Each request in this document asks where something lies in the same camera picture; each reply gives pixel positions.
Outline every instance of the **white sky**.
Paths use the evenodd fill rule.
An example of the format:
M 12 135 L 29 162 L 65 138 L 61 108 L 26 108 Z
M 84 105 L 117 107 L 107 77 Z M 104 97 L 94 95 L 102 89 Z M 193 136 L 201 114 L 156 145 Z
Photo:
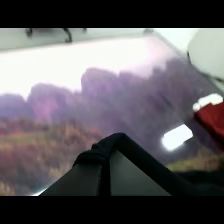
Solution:
M 116 73 L 129 70 L 144 76 L 155 64 L 164 68 L 164 59 L 171 57 L 175 57 L 174 53 L 155 37 L 3 52 L 0 54 L 0 94 L 18 93 L 27 98 L 31 87 L 40 82 L 80 90 L 81 76 L 87 68 L 98 67 Z

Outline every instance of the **landscape picture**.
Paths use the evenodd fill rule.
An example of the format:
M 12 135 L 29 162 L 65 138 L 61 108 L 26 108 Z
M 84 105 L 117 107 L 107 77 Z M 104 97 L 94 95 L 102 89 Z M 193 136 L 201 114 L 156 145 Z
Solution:
M 211 158 L 218 167 L 216 145 L 192 111 L 216 89 L 158 37 L 2 53 L 0 74 L 0 195 L 47 188 L 115 132 L 171 170 L 204 169 Z M 167 152 L 161 137 L 186 122 L 195 137 Z

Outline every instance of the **red cloth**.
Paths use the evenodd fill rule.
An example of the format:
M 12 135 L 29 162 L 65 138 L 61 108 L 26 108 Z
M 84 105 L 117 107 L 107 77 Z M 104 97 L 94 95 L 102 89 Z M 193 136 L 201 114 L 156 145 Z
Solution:
M 195 113 L 195 118 L 222 143 L 224 149 L 224 103 L 206 105 Z

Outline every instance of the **black object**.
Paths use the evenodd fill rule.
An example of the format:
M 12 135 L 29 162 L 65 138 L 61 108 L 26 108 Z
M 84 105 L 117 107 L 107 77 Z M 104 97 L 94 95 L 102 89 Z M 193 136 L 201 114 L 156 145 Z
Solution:
M 224 195 L 221 185 L 208 178 L 194 184 L 192 175 L 171 172 L 127 135 L 117 133 L 81 153 L 73 168 L 41 196 Z
M 38 29 L 38 28 L 26 28 L 26 34 L 28 37 L 32 37 L 33 34 L 33 29 Z M 67 34 L 68 39 L 65 39 L 66 43 L 71 43 L 72 42 L 72 34 L 69 30 L 69 28 L 62 28 L 64 30 L 64 32 Z

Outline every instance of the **black fabric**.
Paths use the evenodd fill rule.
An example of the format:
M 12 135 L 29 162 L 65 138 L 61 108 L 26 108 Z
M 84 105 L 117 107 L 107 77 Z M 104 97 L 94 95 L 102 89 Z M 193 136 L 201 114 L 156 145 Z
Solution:
M 81 153 L 74 163 L 102 165 L 99 195 L 111 195 L 109 158 L 114 150 L 119 150 L 171 195 L 224 195 L 224 181 L 221 181 L 224 172 L 219 172 L 219 178 L 214 178 L 215 174 L 217 176 L 214 172 L 173 173 L 123 133 L 113 134 L 94 144 L 91 150 Z

